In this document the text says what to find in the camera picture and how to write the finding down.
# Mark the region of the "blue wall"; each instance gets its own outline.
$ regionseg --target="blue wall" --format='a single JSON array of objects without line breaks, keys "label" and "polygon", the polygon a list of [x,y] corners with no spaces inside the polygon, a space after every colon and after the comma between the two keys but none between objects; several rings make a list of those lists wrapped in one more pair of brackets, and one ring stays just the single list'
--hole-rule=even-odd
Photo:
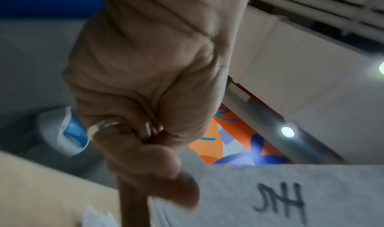
[{"label": "blue wall", "polygon": [[0,0],[1,17],[89,17],[103,0]]}]

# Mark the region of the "beige table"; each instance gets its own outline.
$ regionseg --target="beige table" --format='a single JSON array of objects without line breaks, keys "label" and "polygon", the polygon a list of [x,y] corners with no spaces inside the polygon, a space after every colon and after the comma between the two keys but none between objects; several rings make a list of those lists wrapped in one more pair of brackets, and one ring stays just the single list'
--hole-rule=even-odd
[{"label": "beige table", "polygon": [[0,152],[0,226],[77,227],[89,205],[120,221],[117,190]]}]

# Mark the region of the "gray wall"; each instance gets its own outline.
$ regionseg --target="gray wall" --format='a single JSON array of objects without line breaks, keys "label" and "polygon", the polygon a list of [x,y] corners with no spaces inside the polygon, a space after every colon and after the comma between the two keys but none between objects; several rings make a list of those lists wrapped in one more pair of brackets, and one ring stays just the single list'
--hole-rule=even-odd
[{"label": "gray wall", "polygon": [[[99,159],[92,147],[73,158],[33,142],[37,112],[73,105],[60,80],[84,20],[0,21],[0,149],[76,172]],[[30,144],[38,144],[26,153]]]}]

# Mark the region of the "colorful artwork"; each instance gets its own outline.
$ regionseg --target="colorful artwork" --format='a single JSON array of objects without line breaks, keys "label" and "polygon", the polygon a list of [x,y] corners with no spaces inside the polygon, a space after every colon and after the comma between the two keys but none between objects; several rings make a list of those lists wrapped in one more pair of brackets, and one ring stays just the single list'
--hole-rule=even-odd
[{"label": "colorful artwork", "polygon": [[190,144],[190,149],[207,164],[291,163],[224,104],[221,104],[204,137]]}]

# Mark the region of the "silver ring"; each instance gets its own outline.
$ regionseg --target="silver ring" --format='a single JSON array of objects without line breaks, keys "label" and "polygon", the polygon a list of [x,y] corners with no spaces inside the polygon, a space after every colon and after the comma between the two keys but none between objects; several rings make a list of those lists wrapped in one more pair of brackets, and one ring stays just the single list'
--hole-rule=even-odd
[{"label": "silver ring", "polygon": [[123,120],[119,117],[110,117],[90,126],[87,130],[87,137],[89,141],[93,140],[93,137],[100,131],[123,124]]}]

